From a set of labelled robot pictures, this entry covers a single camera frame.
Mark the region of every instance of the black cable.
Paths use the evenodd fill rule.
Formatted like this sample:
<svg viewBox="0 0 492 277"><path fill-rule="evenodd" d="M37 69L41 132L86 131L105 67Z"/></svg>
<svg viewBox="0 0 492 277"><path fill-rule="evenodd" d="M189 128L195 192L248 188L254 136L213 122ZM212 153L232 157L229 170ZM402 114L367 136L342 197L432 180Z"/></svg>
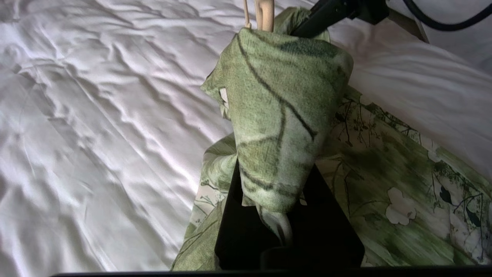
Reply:
<svg viewBox="0 0 492 277"><path fill-rule="evenodd" d="M403 2L408 7L408 9L413 13L413 15L422 23L433 29L439 31L446 31L446 32L458 31L468 28L472 25L479 23L480 21L484 20L486 17L492 14L492 4L490 4L481 12L477 13L474 17L466 21L456 24L444 24L444 23L437 22L432 18L430 18L429 16L427 16L426 14L424 14L424 12L421 9L419 9L419 7L415 4L413 0L403 0Z"/></svg>

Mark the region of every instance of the mattress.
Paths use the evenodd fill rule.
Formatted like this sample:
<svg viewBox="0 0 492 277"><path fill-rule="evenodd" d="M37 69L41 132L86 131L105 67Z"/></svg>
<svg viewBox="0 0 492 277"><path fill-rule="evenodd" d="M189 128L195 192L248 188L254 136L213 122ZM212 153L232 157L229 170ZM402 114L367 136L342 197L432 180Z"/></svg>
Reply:
<svg viewBox="0 0 492 277"><path fill-rule="evenodd" d="M199 86L242 5L0 1L0 276L171 266L203 152L232 131ZM492 77L391 21L330 32L351 86L492 179Z"/></svg>

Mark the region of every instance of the green cloth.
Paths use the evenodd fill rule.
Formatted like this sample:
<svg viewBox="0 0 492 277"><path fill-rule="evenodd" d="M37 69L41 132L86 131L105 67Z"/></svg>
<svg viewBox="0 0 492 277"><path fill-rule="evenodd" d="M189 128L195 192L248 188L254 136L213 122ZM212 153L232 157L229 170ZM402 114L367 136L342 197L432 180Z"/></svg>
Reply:
<svg viewBox="0 0 492 277"><path fill-rule="evenodd" d="M285 35L306 15L285 10L274 33L242 29L203 84L234 134L204 155L172 270L219 269L214 245L236 158L245 203L281 238L316 161L365 245L363 266L490 263L489 183L346 87L351 58L327 33Z"/></svg>

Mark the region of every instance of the bed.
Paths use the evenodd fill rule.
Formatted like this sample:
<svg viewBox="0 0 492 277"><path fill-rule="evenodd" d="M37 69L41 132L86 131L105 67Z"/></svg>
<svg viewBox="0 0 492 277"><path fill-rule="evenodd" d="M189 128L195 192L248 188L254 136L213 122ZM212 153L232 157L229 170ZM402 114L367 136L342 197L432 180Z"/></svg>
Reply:
<svg viewBox="0 0 492 277"><path fill-rule="evenodd" d="M0 2L3 276L170 268L202 155L232 131L199 87L242 3ZM389 20L330 36L352 87L492 179L491 76Z"/></svg>

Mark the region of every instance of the white bedsheet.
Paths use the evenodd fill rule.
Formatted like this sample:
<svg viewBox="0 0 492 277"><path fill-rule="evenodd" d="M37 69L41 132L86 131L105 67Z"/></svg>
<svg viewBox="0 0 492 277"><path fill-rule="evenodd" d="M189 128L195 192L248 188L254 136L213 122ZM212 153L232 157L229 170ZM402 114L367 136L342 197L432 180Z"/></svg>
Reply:
<svg viewBox="0 0 492 277"><path fill-rule="evenodd" d="M0 0L0 276L170 267L242 2ZM330 30L352 86L491 178L491 77L392 22Z"/></svg>

